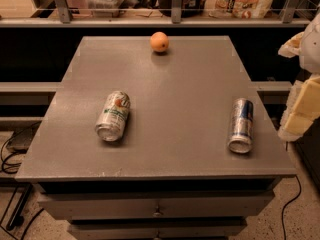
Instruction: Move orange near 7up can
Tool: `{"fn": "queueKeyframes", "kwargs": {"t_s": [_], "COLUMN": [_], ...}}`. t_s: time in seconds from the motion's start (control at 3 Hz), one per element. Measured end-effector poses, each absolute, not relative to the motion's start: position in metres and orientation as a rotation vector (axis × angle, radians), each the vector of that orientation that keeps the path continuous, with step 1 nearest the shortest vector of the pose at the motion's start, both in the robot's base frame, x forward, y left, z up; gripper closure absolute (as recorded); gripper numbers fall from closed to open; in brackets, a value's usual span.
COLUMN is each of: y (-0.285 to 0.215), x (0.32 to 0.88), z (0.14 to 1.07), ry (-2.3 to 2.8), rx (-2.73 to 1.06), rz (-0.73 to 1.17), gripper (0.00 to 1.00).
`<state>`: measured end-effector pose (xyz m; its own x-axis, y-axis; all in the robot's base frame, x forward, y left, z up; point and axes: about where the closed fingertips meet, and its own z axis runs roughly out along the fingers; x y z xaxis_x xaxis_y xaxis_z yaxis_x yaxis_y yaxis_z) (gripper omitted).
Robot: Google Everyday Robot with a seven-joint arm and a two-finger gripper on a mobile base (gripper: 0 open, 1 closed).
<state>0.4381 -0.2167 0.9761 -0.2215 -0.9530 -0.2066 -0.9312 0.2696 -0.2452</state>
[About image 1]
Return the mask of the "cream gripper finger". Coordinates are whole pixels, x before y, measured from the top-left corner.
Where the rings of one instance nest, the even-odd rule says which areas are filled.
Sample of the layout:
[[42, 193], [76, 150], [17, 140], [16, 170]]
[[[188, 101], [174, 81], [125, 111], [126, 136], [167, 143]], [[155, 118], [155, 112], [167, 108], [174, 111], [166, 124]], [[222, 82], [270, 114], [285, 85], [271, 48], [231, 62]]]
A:
[[278, 50], [278, 54], [286, 58], [300, 56], [302, 54], [303, 35], [303, 32], [299, 32], [298, 34], [291, 37], [280, 47], [280, 49]]
[[319, 117], [320, 76], [312, 75], [304, 82], [296, 80], [289, 92], [278, 136], [283, 141], [296, 141]]

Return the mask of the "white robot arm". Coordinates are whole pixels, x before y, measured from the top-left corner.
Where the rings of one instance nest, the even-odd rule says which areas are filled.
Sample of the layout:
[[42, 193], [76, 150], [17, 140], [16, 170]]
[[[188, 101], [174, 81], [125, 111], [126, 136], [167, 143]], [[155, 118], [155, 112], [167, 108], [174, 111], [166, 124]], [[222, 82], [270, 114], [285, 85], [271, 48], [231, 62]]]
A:
[[298, 56], [300, 67], [310, 73], [307, 80], [294, 82], [280, 120], [278, 136], [293, 142], [320, 117], [320, 15], [283, 44], [278, 54], [287, 58]]

